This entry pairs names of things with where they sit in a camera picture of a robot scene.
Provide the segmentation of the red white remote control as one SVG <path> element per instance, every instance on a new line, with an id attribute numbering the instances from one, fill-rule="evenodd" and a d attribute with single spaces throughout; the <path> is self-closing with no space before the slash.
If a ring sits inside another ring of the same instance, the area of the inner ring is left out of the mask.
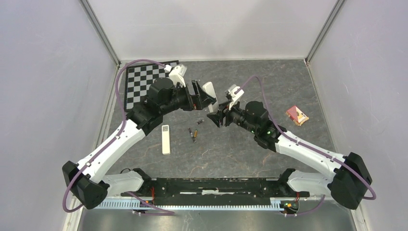
<path id="1" fill-rule="evenodd" d="M 215 93 L 215 90 L 214 90 L 213 83 L 212 83 L 211 81 L 205 83 L 205 84 L 202 86 L 202 89 L 204 90 L 204 92 L 205 92 L 207 95 L 209 95 L 209 96 L 211 96 L 212 98 L 215 99 L 215 102 L 214 102 L 214 103 L 211 103 L 211 104 L 208 106 L 208 111 L 209 111 L 210 113 L 216 112 L 216 111 L 218 110 L 218 108 L 219 108 L 219 105 L 218 105 L 218 100 L 217 100 L 217 96 L 216 96 L 216 93 Z"/>

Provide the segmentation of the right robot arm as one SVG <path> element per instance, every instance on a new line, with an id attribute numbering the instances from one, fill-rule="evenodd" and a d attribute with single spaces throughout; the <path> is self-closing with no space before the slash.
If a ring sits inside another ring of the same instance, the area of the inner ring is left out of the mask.
<path id="1" fill-rule="evenodd" d="M 278 183 L 281 195 L 291 196 L 295 192 L 330 195 L 352 210 L 366 198 L 372 178 L 360 155 L 334 153 L 299 138 L 276 125 L 262 102 L 251 101 L 244 109 L 238 103 L 216 103 L 209 105 L 207 117 L 219 128 L 236 124 L 251 132 L 262 148 L 294 158 L 316 170 L 315 173 L 286 170 Z"/>

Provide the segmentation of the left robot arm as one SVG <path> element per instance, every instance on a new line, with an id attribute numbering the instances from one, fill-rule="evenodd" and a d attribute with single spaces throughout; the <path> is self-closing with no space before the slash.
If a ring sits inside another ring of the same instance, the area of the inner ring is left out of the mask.
<path id="1" fill-rule="evenodd" d="M 151 183 L 137 171 L 107 175 L 111 166 L 133 145 L 148 136 L 163 122 L 163 117 L 178 109 L 203 110 L 217 102 L 212 82 L 200 86 L 193 80 L 194 94 L 187 86 L 170 78 L 157 79 L 147 94 L 125 115 L 125 120 L 107 140 L 77 163 L 67 161 L 62 172 L 68 193 L 80 202 L 78 208 L 94 209 L 106 197 L 125 192 L 146 196 Z"/>

